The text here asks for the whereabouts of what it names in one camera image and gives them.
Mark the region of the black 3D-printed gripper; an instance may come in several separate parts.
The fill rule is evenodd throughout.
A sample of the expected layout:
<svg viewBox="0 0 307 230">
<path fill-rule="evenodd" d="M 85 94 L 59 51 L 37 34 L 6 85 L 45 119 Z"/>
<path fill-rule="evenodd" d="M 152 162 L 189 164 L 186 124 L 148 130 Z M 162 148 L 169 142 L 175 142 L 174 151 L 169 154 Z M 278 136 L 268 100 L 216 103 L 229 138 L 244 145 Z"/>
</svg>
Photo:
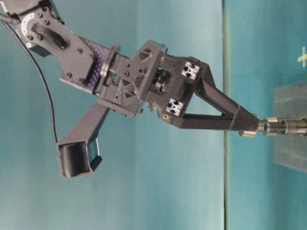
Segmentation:
<svg viewBox="0 0 307 230">
<path fill-rule="evenodd" d="M 240 105 L 216 88 L 208 64 L 193 57 L 167 54 L 148 40 L 132 57 L 117 47 L 97 45 L 97 102 L 106 109 L 135 117 L 147 104 L 164 122 L 186 129 L 211 129 L 211 120 L 234 120 Z M 221 115 L 188 114 L 197 95 Z"/>
</svg>

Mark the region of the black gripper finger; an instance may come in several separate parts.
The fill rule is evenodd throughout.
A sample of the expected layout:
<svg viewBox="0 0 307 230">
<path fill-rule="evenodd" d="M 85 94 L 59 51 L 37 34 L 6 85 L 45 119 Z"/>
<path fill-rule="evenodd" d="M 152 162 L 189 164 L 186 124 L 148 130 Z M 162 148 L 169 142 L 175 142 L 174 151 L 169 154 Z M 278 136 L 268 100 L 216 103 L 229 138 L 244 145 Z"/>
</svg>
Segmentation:
<svg viewBox="0 0 307 230">
<path fill-rule="evenodd" d="M 183 117 L 176 118 L 173 125 L 183 129 L 256 131 L 259 122 L 260 120 L 255 115 L 239 106 L 233 114 L 184 114 Z"/>
</svg>

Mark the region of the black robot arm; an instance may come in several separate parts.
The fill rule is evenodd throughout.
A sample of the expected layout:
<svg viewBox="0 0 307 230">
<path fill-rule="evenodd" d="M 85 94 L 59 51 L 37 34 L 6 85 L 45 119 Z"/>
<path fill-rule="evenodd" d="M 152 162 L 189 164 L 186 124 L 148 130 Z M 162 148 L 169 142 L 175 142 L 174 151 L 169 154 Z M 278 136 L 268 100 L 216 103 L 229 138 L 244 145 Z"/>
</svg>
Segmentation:
<svg viewBox="0 0 307 230">
<path fill-rule="evenodd" d="M 221 92 L 208 64 L 169 55 L 148 40 L 133 56 L 68 29 L 50 0 L 3 0 L 7 23 L 30 50 L 60 63 L 60 80 L 98 98 L 104 109 L 134 117 L 147 104 L 179 128 L 251 131 L 259 119 Z"/>
</svg>

